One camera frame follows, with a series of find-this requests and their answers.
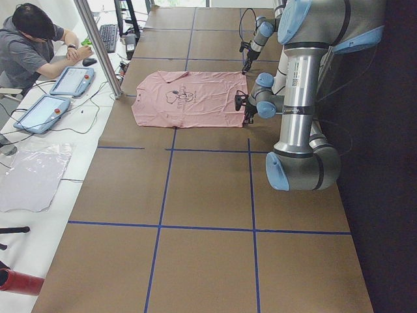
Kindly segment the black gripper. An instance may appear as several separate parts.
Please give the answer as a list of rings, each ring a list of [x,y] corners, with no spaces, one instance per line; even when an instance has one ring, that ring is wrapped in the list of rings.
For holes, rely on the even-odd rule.
[[[245,105],[245,111],[244,111],[244,124],[250,125],[254,123],[254,115],[257,114],[257,108],[256,106],[250,104],[247,102]]]
[[[259,57],[259,52],[252,50],[251,48],[248,49],[247,51],[247,55],[246,55],[246,60],[244,62],[244,66],[242,67],[242,74],[246,75],[251,67],[252,67],[252,62],[257,60]]]

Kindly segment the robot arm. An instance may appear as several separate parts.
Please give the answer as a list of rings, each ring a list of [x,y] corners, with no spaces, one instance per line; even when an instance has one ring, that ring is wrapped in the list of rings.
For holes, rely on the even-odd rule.
[[[245,122],[281,115],[280,138],[266,156],[266,174],[276,190],[322,190],[340,173],[337,150],[314,121],[321,60],[376,46],[384,29],[384,1],[275,1],[274,17],[256,20],[254,38],[243,42],[247,73],[272,35],[282,45],[276,75],[258,75],[248,95],[236,96]]]
[[[246,13],[248,10],[253,12],[253,15],[255,16],[255,29],[253,32],[253,38],[249,42],[244,41],[241,30],[238,30],[241,39],[239,52],[242,53],[244,50],[247,50],[246,59],[242,67],[243,75],[245,75],[251,69],[252,63],[258,59],[269,38],[274,33],[278,32],[281,16],[287,2],[273,1],[273,4],[274,18],[271,19],[268,19],[264,16],[257,17],[255,15],[255,11],[252,8],[247,8],[244,11],[244,13]]]

